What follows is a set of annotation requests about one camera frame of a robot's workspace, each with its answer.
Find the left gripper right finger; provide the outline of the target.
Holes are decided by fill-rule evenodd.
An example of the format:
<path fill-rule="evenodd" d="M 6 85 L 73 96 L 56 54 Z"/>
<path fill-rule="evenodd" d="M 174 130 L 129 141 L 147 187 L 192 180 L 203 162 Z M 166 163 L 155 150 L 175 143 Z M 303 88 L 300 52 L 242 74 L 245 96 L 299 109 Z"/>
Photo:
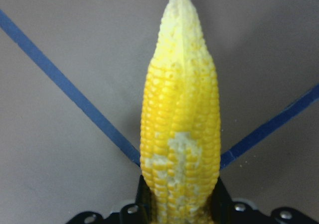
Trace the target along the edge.
<path fill-rule="evenodd" d="M 215 224 L 251 224 L 252 208 L 247 202 L 233 200 L 221 178 L 212 192 L 208 202 L 210 216 Z"/>

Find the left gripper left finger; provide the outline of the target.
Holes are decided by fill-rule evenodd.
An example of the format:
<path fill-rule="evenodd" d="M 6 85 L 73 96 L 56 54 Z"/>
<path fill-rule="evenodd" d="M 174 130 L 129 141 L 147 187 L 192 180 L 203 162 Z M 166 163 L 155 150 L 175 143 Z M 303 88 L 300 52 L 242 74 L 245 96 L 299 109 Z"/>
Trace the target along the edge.
<path fill-rule="evenodd" d="M 139 177 L 135 201 L 120 210 L 121 224 L 152 224 L 152 194 L 144 177 Z"/>

